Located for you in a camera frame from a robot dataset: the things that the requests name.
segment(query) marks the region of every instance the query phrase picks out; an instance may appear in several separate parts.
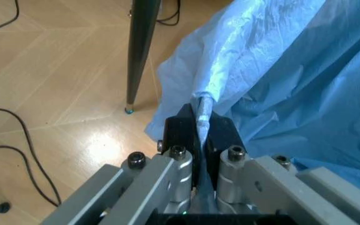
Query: crumpled plastic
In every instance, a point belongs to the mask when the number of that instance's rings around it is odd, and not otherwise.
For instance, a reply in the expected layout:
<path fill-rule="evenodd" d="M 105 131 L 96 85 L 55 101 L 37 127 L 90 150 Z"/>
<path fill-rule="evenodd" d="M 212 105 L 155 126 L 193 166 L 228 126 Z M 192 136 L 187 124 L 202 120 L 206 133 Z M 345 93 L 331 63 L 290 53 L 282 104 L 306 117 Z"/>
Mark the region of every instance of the crumpled plastic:
<path fill-rule="evenodd" d="M 235 0 L 187 36 L 158 75 L 151 138 L 162 138 L 183 104 L 211 98 L 250 156 L 323 165 L 360 188 L 360 1 Z"/>

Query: screw head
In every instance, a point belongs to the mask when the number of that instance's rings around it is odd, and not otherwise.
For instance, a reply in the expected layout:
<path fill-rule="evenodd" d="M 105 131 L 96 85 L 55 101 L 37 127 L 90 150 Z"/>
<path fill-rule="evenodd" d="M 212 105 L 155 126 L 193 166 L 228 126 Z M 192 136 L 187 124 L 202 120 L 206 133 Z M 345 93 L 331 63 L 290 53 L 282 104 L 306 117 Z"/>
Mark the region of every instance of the screw head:
<path fill-rule="evenodd" d="M 175 160 L 182 160 L 186 157 L 186 147 L 174 145 L 170 148 L 169 156 Z"/>
<path fill-rule="evenodd" d="M 274 155 L 272 158 L 279 163 L 282 167 L 289 169 L 290 168 L 290 159 L 282 155 Z"/>
<path fill-rule="evenodd" d="M 162 140 L 158 140 L 157 150 L 158 150 L 158 152 L 162 152 L 162 150 L 163 150 L 163 141 Z"/>
<path fill-rule="evenodd" d="M 239 145 L 232 145 L 229 147 L 227 157 L 232 162 L 238 162 L 244 159 L 245 149 Z"/>
<path fill-rule="evenodd" d="M 127 157 L 127 164 L 130 169 L 143 169 L 145 166 L 145 155 L 135 151 Z"/>

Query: wooden floor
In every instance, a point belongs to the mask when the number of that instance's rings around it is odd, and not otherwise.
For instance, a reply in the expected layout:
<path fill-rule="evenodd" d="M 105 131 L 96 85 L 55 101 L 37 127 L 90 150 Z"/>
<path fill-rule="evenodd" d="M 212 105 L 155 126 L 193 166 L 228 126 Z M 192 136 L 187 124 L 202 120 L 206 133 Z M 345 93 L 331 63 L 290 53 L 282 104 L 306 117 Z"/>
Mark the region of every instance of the wooden floor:
<path fill-rule="evenodd" d="M 143 132 L 161 95 L 157 66 L 181 39 L 230 0 L 182 0 L 179 25 L 157 25 L 135 103 L 123 111 L 131 0 L 19 0 L 21 14 L 0 30 L 0 107 L 17 112 L 30 128 L 36 152 L 66 199 L 103 164 L 132 151 L 152 156 L 156 144 Z M 164 0 L 161 17 L 176 10 Z M 0 23 L 15 14 L 0 0 Z M 0 112 L 0 144 L 30 157 L 19 123 Z M 42 189 L 52 195 L 35 163 Z M 0 203 L 12 209 L 0 224 L 38 224 L 54 207 L 32 186 L 20 156 L 0 150 Z"/>

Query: black table leg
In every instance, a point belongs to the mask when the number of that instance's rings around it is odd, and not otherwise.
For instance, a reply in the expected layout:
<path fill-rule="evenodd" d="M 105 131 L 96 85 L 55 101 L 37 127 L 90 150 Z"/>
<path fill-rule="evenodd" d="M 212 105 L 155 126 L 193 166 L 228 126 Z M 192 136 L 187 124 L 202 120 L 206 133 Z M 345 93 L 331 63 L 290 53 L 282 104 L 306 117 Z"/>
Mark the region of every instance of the black table leg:
<path fill-rule="evenodd" d="M 159 5 L 160 0 L 133 0 L 127 61 L 127 114 L 134 111 L 133 104 L 150 49 Z"/>

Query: blue tarp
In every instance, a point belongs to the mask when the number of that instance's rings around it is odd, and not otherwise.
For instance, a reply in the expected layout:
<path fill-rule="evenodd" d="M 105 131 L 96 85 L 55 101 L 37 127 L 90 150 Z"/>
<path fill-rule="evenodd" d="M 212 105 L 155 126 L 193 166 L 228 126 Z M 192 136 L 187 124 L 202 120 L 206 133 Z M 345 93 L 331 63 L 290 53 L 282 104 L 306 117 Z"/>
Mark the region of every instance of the blue tarp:
<path fill-rule="evenodd" d="M 252 157 L 295 157 L 360 188 L 360 1 L 235 0 L 158 74 L 153 139 L 184 103 L 209 97 Z"/>

